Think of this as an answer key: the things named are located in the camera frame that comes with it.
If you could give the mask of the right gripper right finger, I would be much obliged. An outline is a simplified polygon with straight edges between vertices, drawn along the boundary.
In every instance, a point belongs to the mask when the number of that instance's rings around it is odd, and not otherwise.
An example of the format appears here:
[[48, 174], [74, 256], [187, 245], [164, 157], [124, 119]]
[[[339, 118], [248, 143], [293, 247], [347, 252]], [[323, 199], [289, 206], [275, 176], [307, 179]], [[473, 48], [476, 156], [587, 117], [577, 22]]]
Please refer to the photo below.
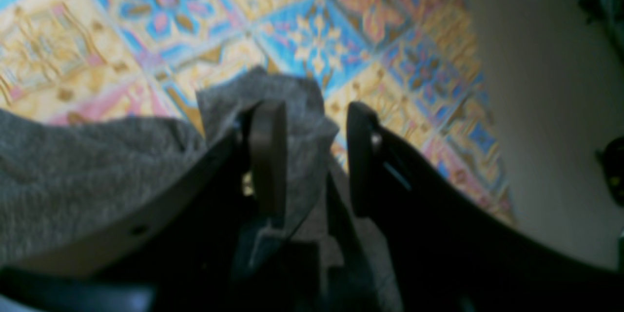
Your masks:
[[621, 312], [623, 274], [481, 210], [360, 101], [348, 106], [351, 203], [387, 241], [408, 312]]

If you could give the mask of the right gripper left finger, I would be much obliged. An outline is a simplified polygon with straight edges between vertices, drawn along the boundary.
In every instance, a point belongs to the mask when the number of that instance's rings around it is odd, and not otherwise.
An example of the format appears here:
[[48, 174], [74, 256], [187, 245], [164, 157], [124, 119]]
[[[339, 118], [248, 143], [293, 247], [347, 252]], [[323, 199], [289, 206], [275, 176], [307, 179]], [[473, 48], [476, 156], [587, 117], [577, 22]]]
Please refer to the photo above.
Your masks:
[[75, 279], [1, 271], [3, 312], [166, 312], [215, 305], [225, 292], [242, 226], [260, 216], [283, 226], [287, 112], [269, 99], [244, 110], [225, 138], [156, 201], [100, 237], [137, 245]]

